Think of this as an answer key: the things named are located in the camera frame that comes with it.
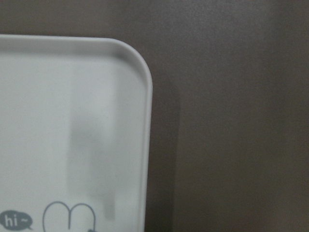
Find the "cream rabbit tray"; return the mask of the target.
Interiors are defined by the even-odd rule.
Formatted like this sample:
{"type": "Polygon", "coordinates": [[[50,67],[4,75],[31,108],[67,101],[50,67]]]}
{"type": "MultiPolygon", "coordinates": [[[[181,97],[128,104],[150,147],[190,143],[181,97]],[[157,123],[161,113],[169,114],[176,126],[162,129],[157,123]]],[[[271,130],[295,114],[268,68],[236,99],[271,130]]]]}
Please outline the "cream rabbit tray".
{"type": "Polygon", "coordinates": [[[152,92],[125,42],[2,35],[1,231],[144,231],[152,92]]]}

